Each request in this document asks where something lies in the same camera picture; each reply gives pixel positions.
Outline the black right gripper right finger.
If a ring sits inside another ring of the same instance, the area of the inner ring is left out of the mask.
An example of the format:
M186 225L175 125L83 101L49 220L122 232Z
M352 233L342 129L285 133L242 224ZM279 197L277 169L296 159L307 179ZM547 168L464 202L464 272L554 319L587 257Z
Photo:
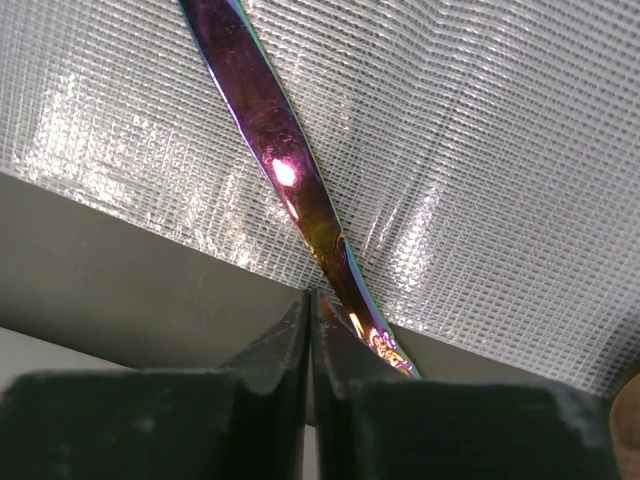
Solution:
M323 479L615 479L611 439L578 392L549 381L412 379L310 296Z

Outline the iridescent knife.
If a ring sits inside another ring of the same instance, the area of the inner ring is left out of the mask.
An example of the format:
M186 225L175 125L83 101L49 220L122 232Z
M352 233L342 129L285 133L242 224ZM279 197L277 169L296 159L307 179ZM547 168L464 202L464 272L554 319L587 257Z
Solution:
M406 376L419 372L362 276L301 124L238 1L180 4L203 62L357 337Z

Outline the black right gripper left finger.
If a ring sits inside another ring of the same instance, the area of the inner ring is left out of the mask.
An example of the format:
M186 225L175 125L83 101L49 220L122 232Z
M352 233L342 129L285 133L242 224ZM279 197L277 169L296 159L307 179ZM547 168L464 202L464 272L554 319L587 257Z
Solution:
M35 371L1 396L5 479L298 479L309 356L300 294L216 368Z

